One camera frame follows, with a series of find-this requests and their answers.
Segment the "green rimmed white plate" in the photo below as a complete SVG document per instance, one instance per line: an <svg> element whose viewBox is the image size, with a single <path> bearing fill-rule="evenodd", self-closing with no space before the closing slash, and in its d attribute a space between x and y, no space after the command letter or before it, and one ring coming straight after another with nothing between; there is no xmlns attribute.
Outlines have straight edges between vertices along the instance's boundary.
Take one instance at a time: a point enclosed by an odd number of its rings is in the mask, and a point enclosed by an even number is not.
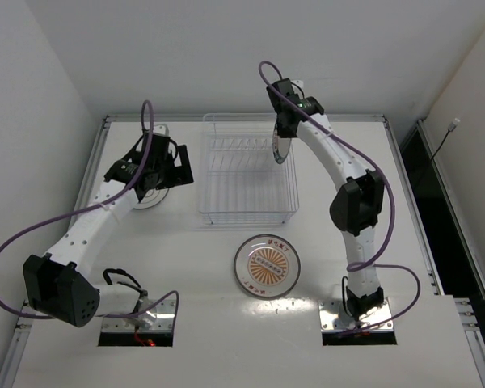
<svg viewBox="0 0 485 388"><path fill-rule="evenodd" d="M137 205L134 206L136 210L145 210L153 208L154 206L160 204L168 195L170 189L161 189L161 190L149 190L144 198L139 202Z"/></svg>

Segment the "blue rimmed white plate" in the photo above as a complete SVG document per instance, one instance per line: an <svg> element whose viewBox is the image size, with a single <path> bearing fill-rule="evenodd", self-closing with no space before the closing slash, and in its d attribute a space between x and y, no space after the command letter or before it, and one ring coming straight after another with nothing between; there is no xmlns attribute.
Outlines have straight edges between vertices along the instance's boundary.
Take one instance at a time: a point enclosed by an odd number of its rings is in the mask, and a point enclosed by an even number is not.
<svg viewBox="0 0 485 388"><path fill-rule="evenodd" d="M282 165L289 155L292 139L289 137L281 137L279 130L280 123L278 120L276 120L272 132L272 153L274 161L278 165Z"/></svg>

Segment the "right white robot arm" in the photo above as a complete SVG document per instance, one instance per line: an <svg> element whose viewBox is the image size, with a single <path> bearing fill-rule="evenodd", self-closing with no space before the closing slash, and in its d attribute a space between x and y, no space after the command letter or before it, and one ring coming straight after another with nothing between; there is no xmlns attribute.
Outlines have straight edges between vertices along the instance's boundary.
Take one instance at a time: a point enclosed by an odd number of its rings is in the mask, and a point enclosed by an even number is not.
<svg viewBox="0 0 485 388"><path fill-rule="evenodd" d="M323 108L313 97L301 98L288 78L266 87L276 113L273 155L282 164L291 140L303 141L322 163L335 185L336 196L329 214L342 232L348 261L344 308L356 321L384 302L374 262L384 251L374 246L375 226L382 211L385 180L378 169L370 170L344 147L332 132Z"/></svg>

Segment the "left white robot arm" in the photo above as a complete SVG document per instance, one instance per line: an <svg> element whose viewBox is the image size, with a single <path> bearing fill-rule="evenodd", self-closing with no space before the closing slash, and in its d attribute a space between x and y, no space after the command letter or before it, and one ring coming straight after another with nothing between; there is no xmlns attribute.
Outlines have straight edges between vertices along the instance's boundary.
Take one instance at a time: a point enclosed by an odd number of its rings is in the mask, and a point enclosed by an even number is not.
<svg viewBox="0 0 485 388"><path fill-rule="evenodd" d="M132 280L93 285L93 263L112 232L146 194L193 183L185 145L155 133L116 161L104 176L92 204L66 234L41 257L30 255L23 278L30 307L74 327L95 316L134 318L148 293Z"/></svg>

